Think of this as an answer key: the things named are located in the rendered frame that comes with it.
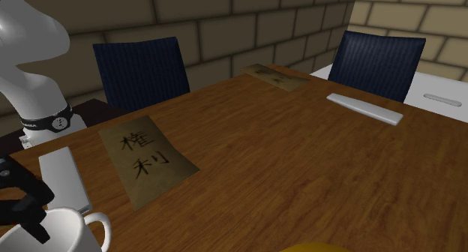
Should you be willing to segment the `grey flat tablet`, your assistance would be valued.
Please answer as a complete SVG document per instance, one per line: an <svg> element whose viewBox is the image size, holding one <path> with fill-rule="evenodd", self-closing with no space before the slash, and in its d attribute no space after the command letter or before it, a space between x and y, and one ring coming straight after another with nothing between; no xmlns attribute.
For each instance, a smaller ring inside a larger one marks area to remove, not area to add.
<svg viewBox="0 0 468 252"><path fill-rule="evenodd" d="M38 158L43 181L54 193L48 209L71 208L84 215L92 204L69 147L60 148Z"/></svg>

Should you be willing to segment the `small tan paper black characters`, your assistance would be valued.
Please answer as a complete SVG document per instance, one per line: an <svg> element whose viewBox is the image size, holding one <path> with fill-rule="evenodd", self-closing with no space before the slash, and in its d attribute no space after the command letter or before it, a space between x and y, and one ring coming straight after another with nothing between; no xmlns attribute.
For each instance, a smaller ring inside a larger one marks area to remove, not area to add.
<svg viewBox="0 0 468 252"><path fill-rule="evenodd" d="M291 92L310 81L305 78L288 76L261 64L252 64L247 67L243 67L241 72L249 74L252 77L256 77L265 83L269 83L288 92Z"/></svg>

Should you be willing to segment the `dark blue chair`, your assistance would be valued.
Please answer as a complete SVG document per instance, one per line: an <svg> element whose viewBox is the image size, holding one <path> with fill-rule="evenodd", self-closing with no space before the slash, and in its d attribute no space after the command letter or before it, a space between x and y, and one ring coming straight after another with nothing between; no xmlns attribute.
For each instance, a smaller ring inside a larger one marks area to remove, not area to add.
<svg viewBox="0 0 468 252"><path fill-rule="evenodd" d="M345 31L328 79L404 102L426 40Z"/></svg>
<svg viewBox="0 0 468 252"><path fill-rule="evenodd" d="M179 42L95 43L107 103L129 113L190 92Z"/></svg>

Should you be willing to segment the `brown wooden table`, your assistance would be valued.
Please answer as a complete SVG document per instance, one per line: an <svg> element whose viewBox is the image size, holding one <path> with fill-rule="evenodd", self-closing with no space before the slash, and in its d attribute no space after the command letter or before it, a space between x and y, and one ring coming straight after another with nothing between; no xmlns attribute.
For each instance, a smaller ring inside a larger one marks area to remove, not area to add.
<svg viewBox="0 0 468 252"><path fill-rule="evenodd" d="M17 152L69 147L110 252L468 252L468 124L315 76L294 91L236 76L116 118L150 116L199 172L134 210L93 126ZM331 93L403 114L393 126Z"/></svg>

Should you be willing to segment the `large tan paper black characters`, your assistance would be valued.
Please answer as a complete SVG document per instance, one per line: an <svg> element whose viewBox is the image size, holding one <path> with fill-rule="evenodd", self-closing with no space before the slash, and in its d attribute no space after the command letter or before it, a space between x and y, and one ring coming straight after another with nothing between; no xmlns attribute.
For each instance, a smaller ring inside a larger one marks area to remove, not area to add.
<svg viewBox="0 0 468 252"><path fill-rule="evenodd" d="M200 171L147 115L99 134L134 210Z"/></svg>

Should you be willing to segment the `white mug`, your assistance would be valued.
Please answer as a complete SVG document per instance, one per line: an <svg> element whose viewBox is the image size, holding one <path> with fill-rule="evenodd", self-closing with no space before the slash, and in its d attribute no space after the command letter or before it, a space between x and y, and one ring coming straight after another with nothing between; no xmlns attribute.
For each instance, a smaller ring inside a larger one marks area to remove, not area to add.
<svg viewBox="0 0 468 252"><path fill-rule="evenodd" d="M104 228L104 240L99 244L89 224L100 222ZM0 252L107 252L112 230L109 218L101 212L83 217L72 208L54 208L46 212L40 223L50 239L40 243L17 225L0 237Z"/></svg>

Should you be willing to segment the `yellow round object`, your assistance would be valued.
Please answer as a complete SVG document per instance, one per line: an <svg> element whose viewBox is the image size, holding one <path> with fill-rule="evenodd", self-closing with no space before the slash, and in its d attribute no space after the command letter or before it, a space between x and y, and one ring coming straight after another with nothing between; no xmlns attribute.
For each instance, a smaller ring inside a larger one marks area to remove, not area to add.
<svg viewBox="0 0 468 252"><path fill-rule="evenodd" d="M295 244L292 247L288 247L280 252L351 252L343 247L324 244L324 243L302 243Z"/></svg>

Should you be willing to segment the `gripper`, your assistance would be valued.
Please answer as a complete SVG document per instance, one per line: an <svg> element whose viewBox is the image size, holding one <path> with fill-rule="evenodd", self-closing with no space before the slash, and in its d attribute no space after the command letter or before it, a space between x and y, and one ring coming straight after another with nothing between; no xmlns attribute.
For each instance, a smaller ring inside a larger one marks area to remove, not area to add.
<svg viewBox="0 0 468 252"><path fill-rule="evenodd" d="M0 189L19 188L27 195L18 199L0 200L0 226L20 224L41 244L50 236L41 222L47 216L44 205L55 195L47 184L10 156L0 156Z"/></svg>

